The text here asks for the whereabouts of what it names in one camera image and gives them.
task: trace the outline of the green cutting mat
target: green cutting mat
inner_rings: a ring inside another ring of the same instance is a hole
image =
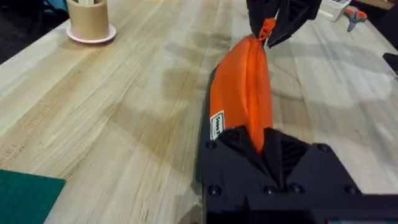
[[[0,223],[42,224],[65,182],[0,170]]]

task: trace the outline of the wooden table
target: wooden table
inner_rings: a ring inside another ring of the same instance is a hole
[[[109,1],[108,45],[61,25],[0,66],[0,169],[67,179],[46,223],[190,223],[208,76],[249,33],[243,0]],[[330,144],[364,192],[398,192],[397,53],[322,18],[267,49],[275,127]]]

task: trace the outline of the paper cup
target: paper cup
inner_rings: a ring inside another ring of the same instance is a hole
[[[83,40],[100,40],[109,35],[106,0],[96,0],[92,5],[67,0],[73,35]]]

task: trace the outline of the pink coaster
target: pink coaster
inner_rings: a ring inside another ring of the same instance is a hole
[[[77,42],[81,42],[81,43],[85,43],[85,44],[98,44],[98,43],[103,43],[103,42],[107,42],[107,41],[111,40],[116,35],[116,29],[111,24],[109,24],[109,35],[100,40],[84,40],[84,39],[75,37],[72,33],[71,25],[69,25],[67,28],[67,34],[71,39],[73,39]]]

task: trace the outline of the orange fabric pouch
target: orange fabric pouch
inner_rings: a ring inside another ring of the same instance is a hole
[[[210,136],[245,126],[257,152],[264,145],[264,128],[272,127],[271,86],[262,41],[275,26],[266,19],[260,38],[241,40],[220,62],[210,87]]]

